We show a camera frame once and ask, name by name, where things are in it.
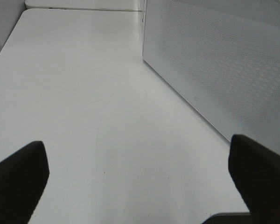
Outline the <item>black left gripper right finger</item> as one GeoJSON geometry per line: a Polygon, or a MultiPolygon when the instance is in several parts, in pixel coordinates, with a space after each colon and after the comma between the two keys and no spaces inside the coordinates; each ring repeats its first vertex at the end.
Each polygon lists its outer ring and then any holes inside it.
{"type": "Polygon", "coordinates": [[[240,134],[231,139],[231,178],[257,224],[280,224],[280,155],[240,134]]]}

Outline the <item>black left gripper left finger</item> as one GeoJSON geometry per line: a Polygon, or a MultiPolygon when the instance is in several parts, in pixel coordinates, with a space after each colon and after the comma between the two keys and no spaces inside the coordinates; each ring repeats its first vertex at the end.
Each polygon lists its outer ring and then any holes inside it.
{"type": "Polygon", "coordinates": [[[0,162],[0,224],[27,224],[49,178],[44,143],[33,141],[0,162]]]}

